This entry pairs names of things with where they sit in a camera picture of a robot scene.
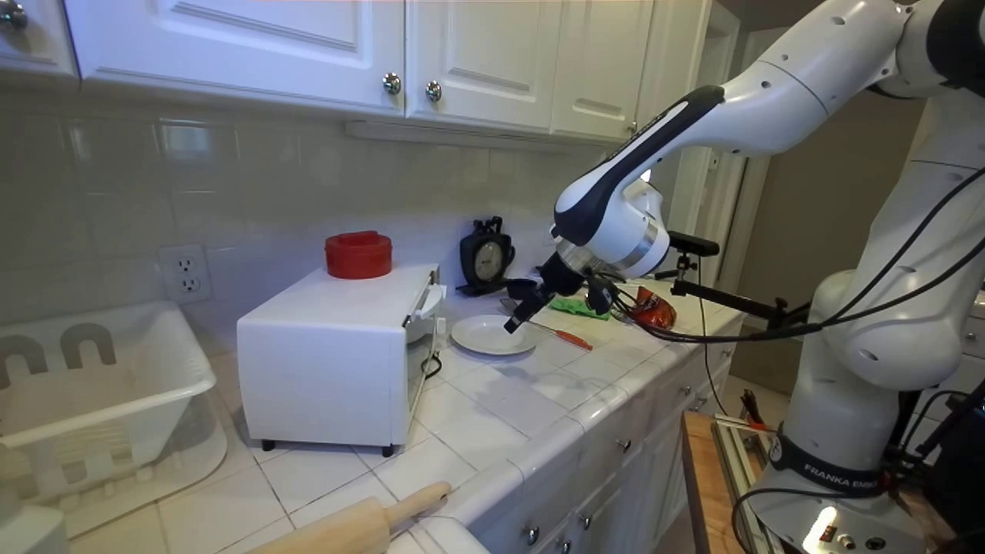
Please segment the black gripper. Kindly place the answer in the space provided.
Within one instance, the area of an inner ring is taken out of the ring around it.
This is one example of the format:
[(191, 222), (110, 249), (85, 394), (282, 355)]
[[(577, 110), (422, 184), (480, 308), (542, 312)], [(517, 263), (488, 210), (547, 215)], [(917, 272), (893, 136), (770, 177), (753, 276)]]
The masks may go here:
[(585, 301), (594, 312), (609, 312), (615, 305), (615, 285), (622, 283), (620, 274), (600, 269), (598, 260), (566, 260), (562, 256), (550, 256), (539, 269), (539, 280), (517, 276), (506, 280), (506, 308), (507, 319), (506, 328), (517, 331), (525, 324), (530, 324), (550, 298), (557, 296), (577, 296), (585, 290)]

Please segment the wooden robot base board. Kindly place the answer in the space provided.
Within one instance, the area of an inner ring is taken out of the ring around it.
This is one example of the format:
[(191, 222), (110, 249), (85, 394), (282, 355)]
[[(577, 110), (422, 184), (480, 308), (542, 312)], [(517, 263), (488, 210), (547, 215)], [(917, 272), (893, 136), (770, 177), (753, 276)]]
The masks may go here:
[(681, 457), (690, 494), (690, 518), (698, 554), (784, 554), (768, 530), (747, 530), (744, 513), (735, 508), (738, 494), (760, 477), (763, 460), (743, 460), (738, 440), (763, 440), (763, 427), (747, 427), (743, 417), (684, 411), (681, 414)]

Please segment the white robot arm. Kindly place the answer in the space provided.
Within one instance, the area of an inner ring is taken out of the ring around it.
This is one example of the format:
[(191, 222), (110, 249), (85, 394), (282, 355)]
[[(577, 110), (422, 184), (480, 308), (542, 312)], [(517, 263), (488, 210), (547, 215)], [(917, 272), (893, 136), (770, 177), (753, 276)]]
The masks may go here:
[(738, 78), (698, 85), (565, 189), (528, 324), (600, 269), (645, 276), (667, 229), (629, 197), (684, 147), (783, 154), (863, 93), (917, 99), (923, 130), (860, 260), (820, 283), (787, 414), (735, 510), (805, 554), (926, 554), (888, 469), (901, 399), (944, 380), (985, 276), (985, 0), (823, 0)]

